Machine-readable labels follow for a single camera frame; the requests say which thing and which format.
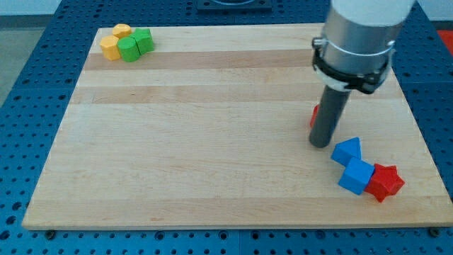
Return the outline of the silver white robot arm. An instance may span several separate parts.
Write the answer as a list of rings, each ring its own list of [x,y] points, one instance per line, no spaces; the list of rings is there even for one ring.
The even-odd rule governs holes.
[[[384,82],[414,0],[332,0],[314,69],[335,91],[372,94]]]

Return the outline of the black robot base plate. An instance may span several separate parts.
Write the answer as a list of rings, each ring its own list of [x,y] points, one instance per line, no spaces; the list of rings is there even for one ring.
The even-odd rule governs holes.
[[[271,0],[196,0],[198,11],[250,11],[273,8]]]

